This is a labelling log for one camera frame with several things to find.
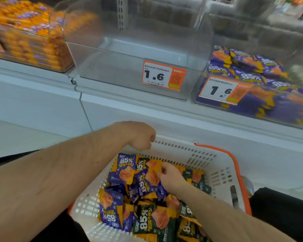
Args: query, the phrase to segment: forearm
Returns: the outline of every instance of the forearm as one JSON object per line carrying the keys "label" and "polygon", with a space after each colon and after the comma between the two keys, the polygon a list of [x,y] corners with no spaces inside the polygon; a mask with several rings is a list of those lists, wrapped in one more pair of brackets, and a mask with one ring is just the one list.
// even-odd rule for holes
{"label": "forearm", "polygon": [[30,241],[128,142],[116,123],[0,167],[0,241]]}
{"label": "forearm", "polygon": [[294,242],[271,225],[214,199],[187,182],[177,194],[214,242]]}

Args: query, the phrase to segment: shopping basket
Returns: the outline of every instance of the shopping basket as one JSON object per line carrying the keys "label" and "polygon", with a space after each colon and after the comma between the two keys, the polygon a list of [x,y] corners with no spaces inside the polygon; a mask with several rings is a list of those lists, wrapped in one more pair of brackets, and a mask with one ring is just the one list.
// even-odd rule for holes
{"label": "shopping basket", "polygon": [[[212,187],[211,195],[214,198],[224,200],[251,215],[248,194],[237,159],[228,151],[157,135],[149,150],[137,151],[126,146],[121,152],[160,159],[190,169],[202,169],[205,172],[205,182]],[[69,214],[81,224],[90,241],[141,241],[142,239],[131,237],[130,233],[109,227],[97,219],[98,191],[105,186],[112,164],[113,162],[76,199],[73,207],[69,209]]]}

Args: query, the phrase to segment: orange basket handle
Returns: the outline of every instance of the orange basket handle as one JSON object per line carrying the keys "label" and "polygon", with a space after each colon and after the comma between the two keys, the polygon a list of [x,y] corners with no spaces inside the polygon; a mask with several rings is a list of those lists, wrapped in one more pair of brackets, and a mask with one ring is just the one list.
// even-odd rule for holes
{"label": "orange basket handle", "polygon": [[204,148],[210,148],[210,149],[218,150],[220,152],[228,154],[231,157],[231,159],[233,160],[233,163],[234,163],[235,172],[237,173],[237,178],[238,178],[238,182],[239,182],[239,185],[240,185],[240,189],[241,189],[241,193],[242,193],[242,198],[243,198],[244,204],[245,204],[245,211],[246,211],[246,213],[248,215],[252,216],[250,202],[249,202],[249,198],[248,198],[248,192],[247,192],[245,183],[244,183],[244,181],[243,181],[243,179],[241,177],[240,170],[239,170],[239,164],[238,164],[238,161],[237,161],[236,157],[233,154],[231,154],[230,152],[228,152],[228,151],[226,151],[224,149],[216,148],[216,147],[209,146],[209,145],[197,144],[197,143],[194,143],[194,145],[195,146],[199,146],[199,147],[204,147]]}

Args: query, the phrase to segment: hand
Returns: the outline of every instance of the hand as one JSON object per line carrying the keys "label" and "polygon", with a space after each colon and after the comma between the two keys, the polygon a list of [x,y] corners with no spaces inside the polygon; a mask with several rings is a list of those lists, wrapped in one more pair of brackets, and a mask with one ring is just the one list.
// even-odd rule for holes
{"label": "hand", "polygon": [[162,173],[158,173],[165,190],[175,196],[180,195],[180,190],[188,182],[185,181],[180,171],[170,163],[163,162]]}
{"label": "hand", "polygon": [[124,136],[129,138],[128,144],[137,150],[150,149],[151,143],[155,141],[155,129],[144,122],[123,121],[118,124],[121,125]]}

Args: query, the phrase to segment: black fabric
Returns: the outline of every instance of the black fabric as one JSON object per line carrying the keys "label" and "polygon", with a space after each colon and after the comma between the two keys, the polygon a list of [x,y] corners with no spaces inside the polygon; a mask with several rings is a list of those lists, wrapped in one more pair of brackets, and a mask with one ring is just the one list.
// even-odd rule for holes
{"label": "black fabric", "polygon": [[[0,166],[36,151],[38,150],[1,157]],[[81,225],[65,210],[31,242],[89,242],[89,239]]]}
{"label": "black fabric", "polygon": [[254,217],[303,242],[303,200],[260,188],[250,198],[250,206]]}

